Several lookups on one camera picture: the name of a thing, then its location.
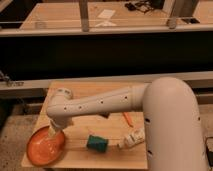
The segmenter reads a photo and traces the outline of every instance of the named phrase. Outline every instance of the gray floor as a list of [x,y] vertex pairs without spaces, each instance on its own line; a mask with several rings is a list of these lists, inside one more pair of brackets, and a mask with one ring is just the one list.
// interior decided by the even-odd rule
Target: gray floor
[[[213,105],[201,105],[200,113],[204,135],[213,135]],[[0,133],[0,171],[45,170],[21,167],[26,143],[32,134],[37,117],[38,115],[12,115],[8,117]]]

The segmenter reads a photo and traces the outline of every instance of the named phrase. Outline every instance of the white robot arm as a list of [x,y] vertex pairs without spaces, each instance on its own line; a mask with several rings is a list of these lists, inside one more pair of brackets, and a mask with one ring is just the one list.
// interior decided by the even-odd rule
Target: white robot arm
[[51,98],[47,115],[55,130],[69,117],[143,111],[149,171],[208,171],[198,104],[191,88],[176,78],[132,86],[82,99],[67,89]]

